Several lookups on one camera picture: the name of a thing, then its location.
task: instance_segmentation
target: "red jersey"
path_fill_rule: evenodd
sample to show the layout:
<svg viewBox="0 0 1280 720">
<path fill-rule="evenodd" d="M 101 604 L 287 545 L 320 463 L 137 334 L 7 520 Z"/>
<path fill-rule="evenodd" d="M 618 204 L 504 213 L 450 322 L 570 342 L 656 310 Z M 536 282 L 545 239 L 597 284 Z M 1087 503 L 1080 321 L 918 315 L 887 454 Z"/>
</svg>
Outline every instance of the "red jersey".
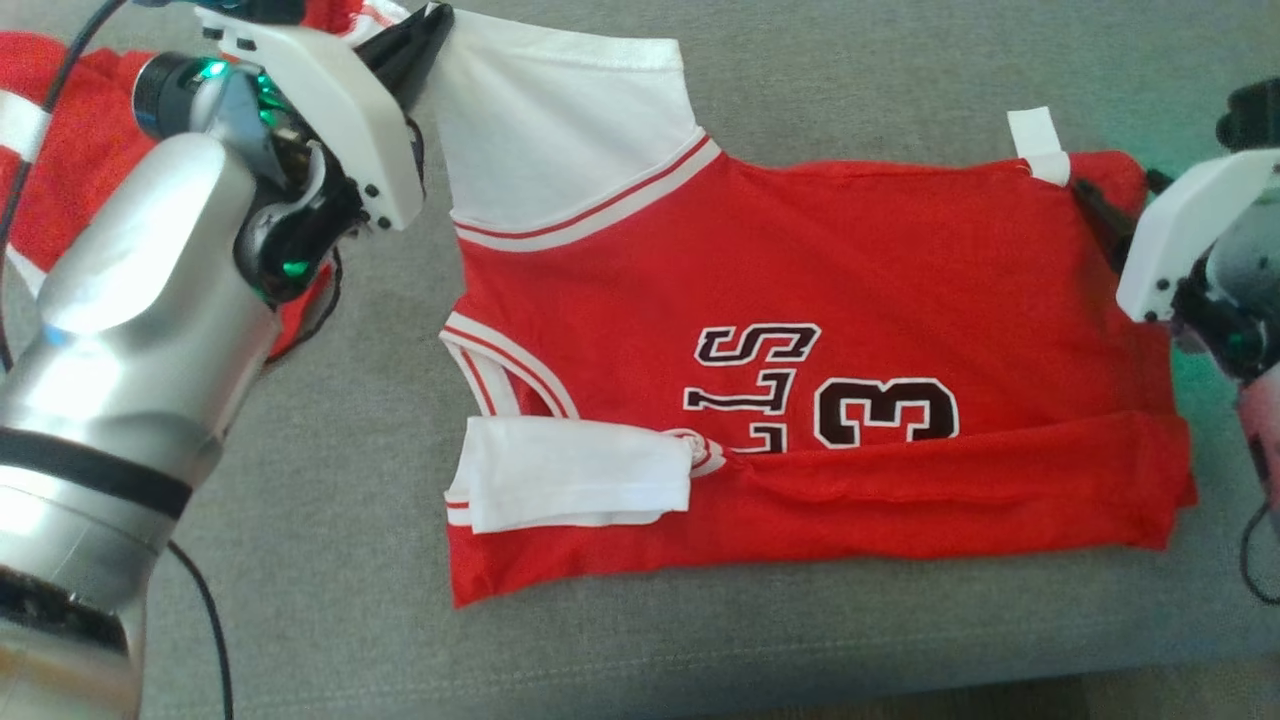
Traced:
<svg viewBox="0 0 1280 720">
<path fill-rule="evenodd" d="M 566 45 L 630 51 L 458 15 L 472 63 L 538 31 L 557 61 L 535 100 L 561 87 Z M 454 72 L 475 94 L 483 74 Z M 439 85 L 438 108 L 462 102 Z M 479 167 L 451 150 L 461 127 L 442 118 L 456 197 Z M 458 605 L 675 565 L 1165 547 L 1193 498 L 1169 340 L 1116 307 L 1070 190 L 1023 160 L 762 168 L 687 129 L 553 222 L 456 213 L 467 291 L 442 338 L 483 414 L 681 429 L 701 448 L 687 510 L 660 516 L 477 532 L 456 493 Z M 1140 210 L 1130 158 L 1078 154 L 1070 172 Z"/>
</svg>

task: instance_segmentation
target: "green led indicator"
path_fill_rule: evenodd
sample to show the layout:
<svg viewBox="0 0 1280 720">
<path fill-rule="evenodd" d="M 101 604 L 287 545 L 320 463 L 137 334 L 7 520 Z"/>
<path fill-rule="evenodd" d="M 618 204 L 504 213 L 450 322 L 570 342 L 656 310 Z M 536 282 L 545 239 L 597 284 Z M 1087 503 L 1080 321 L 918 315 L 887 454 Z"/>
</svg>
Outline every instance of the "green led indicator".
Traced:
<svg viewBox="0 0 1280 720">
<path fill-rule="evenodd" d="M 301 278 L 302 275 L 307 274 L 307 270 L 310 268 L 311 268 L 310 263 L 306 263 L 303 260 L 296 260 L 293 263 L 285 263 L 284 264 L 284 274 L 289 275 L 293 279 L 297 279 L 297 278 Z"/>
<path fill-rule="evenodd" d="M 200 76 L 204 77 L 205 79 L 209 79 L 218 77 L 224 72 L 227 72 L 227 63 L 221 60 L 214 60 L 212 63 L 205 65 L 205 69 L 200 70 Z"/>
</svg>

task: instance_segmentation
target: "gray fabric surface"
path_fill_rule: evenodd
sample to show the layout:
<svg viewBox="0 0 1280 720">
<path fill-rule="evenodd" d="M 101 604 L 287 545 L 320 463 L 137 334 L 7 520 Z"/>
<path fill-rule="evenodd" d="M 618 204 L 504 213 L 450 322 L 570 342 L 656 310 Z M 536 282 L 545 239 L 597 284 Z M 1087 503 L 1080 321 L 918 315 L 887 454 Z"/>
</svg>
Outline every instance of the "gray fabric surface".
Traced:
<svg viewBox="0 0 1280 720">
<path fill-rule="evenodd" d="M 24 0 L 0 20 L 67 37 L 96 4 Z M 1068 149 L 1178 172 L 1217 152 L 1230 90 L 1280 70 L 1280 6 L 1257 0 L 465 6 L 680 38 L 701 123 L 763 164 L 995 160 L 1012 152 L 1005 110 L 1047 104 Z M 133 8 L 104 41 L 191 49 L 188 13 Z M 438 154 L 429 179 L 411 232 L 344 249 L 337 315 L 260 383 L 178 533 L 220 602 L 242 717 L 654 717 L 1280 648 L 1280 615 L 1236 577 L 1261 496 L 1203 357 L 1176 363 L 1202 501 L 1169 553 L 668 571 L 451 610 L 440 492 L 472 400 L 434 337 L 462 290 Z M 143 716 L 219 716 L 172 559 L 150 612 Z"/>
</svg>

